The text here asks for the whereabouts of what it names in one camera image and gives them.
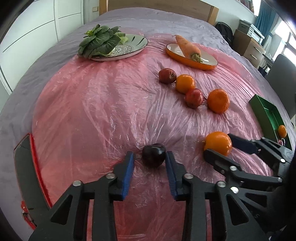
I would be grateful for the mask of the dark plum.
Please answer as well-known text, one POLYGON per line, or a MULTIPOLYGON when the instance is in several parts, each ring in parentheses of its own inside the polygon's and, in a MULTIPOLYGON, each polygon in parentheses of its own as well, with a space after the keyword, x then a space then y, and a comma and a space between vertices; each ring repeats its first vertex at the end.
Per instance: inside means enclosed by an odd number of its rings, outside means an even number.
POLYGON ((142 149, 142 162, 146 167, 158 168, 166 159, 166 148, 164 145, 155 143, 146 145, 142 149))

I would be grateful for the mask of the small orange back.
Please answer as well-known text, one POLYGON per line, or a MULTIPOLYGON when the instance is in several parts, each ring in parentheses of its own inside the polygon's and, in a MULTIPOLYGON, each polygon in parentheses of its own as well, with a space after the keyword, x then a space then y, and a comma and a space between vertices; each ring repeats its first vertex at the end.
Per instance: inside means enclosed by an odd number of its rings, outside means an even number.
POLYGON ((186 94, 189 90, 195 89, 195 80, 192 76, 182 74, 176 79, 176 90, 179 93, 186 94))

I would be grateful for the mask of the dark red apple back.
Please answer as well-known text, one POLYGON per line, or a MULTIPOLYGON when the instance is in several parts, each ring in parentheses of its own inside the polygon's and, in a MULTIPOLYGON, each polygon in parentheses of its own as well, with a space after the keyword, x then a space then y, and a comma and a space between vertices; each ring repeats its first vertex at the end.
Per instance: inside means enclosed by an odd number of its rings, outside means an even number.
POLYGON ((170 68, 164 68, 159 71, 159 81, 163 84, 174 83, 177 79, 177 75, 174 70, 170 68))

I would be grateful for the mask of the pink plastic sheet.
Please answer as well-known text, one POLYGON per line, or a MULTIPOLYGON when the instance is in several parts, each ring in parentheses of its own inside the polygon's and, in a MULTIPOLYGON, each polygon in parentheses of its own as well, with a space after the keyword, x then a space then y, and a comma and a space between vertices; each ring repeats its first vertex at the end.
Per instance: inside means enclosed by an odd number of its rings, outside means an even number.
POLYGON ((139 54, 119 61, 73 57, 49 80, 33 114, 32 132, 44 191, 55 203, 75 180, 88 183, 109 173, 127 151, 135 154, 128 196, 114 204, 119 240, 181 240, 185 205, 170 194, 165 166, 141 161, 145 145, 160 143, 187 171, 215 183, 222 176, 203 159, 205 137, 216 131, 246 139, 261 128, 248 102, 263 95, 255 74, 228 50, 208 49, 218 60, 212 71, 189 68, 171 59, 167 34, 151 36, 139 54), (194 78, 204 96, 227 92, 229 109, 215 114, 206 104, 188 108, 173 85, 158 73, 171 68, 194 78))

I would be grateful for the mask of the red-cased smartphone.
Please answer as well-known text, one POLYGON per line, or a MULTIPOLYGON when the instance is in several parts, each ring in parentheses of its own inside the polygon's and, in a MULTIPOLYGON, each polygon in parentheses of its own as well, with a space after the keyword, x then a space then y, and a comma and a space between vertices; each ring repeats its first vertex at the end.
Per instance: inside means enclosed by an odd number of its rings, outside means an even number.
POLYGON ((18 186, 23 207, 33 220, 41 219, 52 206, 41 178, 33 135, 27 133, 14 149, 18 186))

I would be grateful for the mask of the wooden drawer cabinet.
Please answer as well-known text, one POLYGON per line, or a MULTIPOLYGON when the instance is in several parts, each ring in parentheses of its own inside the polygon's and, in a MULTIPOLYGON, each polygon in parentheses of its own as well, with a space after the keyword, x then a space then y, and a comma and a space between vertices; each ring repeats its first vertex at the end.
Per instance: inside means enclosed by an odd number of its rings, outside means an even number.
POLYGON ((252 37, 235 30, 232 49, 246 58, 255 68, 258 68, 263 60, 265 49, 252 37))

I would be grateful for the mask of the orange oval dish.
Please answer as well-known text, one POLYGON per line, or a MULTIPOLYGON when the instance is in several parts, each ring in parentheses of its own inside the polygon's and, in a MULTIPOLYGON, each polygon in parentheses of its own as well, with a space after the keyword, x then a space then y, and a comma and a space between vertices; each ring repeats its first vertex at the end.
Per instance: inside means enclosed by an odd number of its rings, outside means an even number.
POLYGON ((184 55, 180 46, 176 43, 166 45, 166 53, 174 60, 185 66, 199 70, 214 70, 218 66, 218 61, 210 54, 200 50, 198 53, 184 55))

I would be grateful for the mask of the purple bed sheet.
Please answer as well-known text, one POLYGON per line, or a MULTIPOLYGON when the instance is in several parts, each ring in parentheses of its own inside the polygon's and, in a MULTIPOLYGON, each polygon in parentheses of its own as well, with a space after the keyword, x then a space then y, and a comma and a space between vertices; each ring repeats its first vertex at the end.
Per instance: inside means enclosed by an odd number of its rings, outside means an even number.
MULTIPOLYGON (((269 83, 245 58, 231 50, 217 30, 205 21, 167 11, 137 7, 112 10, 93 20, 93 23, 116 21, 126 21, 131 30, 139 30, 145 35, 180 30, 185 36, 193 33, 197 40, 204 36, 203 43, 206 46, 225 52, 247 68, 255 82, 263 88, 267 98, 280 108, 284 120, 288 121, 288 114, 269 83)), ((90 24, 86 24, 80 27, 46 51, 20 79, 1 111, 1 211, 21 240, 28 240, 32 229, 21 217, 22 197, 16 178, 14 148, 31 130, 33 109, 43 88, 74 56, 78 35, 89 26, 90 24)))

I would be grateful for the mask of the orange carrot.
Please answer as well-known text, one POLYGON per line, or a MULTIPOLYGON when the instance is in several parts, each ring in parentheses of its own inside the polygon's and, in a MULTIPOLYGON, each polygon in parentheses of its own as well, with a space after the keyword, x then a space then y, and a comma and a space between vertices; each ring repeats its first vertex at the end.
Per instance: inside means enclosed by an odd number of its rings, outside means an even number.
POLYGON ((201 51, 197 46, 195 46, 193 43, 180 35, 175 35, 175 39, 183 55, 186 58, 191 59, 195 62, 202 63, 201 51))

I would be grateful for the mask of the black backpack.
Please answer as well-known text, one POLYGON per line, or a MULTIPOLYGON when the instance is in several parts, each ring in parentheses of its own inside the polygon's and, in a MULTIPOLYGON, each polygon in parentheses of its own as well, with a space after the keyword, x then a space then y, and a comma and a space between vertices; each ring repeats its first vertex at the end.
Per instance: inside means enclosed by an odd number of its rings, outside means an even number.
POLYGON ((222 35, 223 39, 232 48, 233 41, 234 41, 234 35, 233 35, 232 29, 229 27, 229 25, 227 25, 224 22, 218 22, 215 25, 215 28, 219 31, 219 33, 222 35))

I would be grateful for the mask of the teal curtain right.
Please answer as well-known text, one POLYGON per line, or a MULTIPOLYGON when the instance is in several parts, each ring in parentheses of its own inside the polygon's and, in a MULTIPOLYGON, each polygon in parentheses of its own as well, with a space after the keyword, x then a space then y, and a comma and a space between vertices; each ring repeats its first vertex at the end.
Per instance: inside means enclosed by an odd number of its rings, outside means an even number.
POLYGON ((264 39, 261 43, 266 42, 266 38, 270 35, 270 30, 276 17, 275 10, 270 7, 265 1, 261 1, 259 14, 255 22, 255 27, 262 33, 264 39))

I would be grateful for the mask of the row of books on shelf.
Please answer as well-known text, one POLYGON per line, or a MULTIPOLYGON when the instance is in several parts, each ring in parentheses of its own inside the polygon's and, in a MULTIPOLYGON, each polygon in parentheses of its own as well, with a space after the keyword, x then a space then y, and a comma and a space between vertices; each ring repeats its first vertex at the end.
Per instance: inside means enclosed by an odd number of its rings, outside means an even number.
POLYGON ((254 13, 254 6, 252 0, 239 0, 246 8, 248 8, 252 13, 254 13))

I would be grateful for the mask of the patterned grey plate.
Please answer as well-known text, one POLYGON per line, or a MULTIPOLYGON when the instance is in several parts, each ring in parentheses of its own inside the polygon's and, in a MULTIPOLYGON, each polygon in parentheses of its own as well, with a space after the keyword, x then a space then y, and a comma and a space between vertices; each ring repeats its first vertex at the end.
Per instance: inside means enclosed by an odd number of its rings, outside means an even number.
POLYGON ((125 36, 128 40, 124 44, 117 45, 108 56, 92 57, 91 60, 105 62, 126 59, 140 53, 149 43, 142 35, 125 34, 125 36))

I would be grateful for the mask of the wooden headboard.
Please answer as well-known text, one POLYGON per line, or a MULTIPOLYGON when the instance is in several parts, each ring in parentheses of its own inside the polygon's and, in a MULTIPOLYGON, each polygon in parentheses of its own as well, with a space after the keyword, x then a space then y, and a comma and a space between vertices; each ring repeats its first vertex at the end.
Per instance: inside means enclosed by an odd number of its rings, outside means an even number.
POLYGON ((200 0, 99 0, 99 14, 122 8, 149 8, 203 20, 215 25, 219 9, 200 0))

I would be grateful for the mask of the white wardrobe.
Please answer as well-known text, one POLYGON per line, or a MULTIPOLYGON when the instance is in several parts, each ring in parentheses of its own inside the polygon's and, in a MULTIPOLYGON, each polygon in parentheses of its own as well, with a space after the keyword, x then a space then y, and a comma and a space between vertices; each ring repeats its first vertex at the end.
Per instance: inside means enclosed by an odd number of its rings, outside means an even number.
POLYGON ((99 1, 33 1, 13 22, 1 42, 1 106, 48 49, 99 17, 99 1))

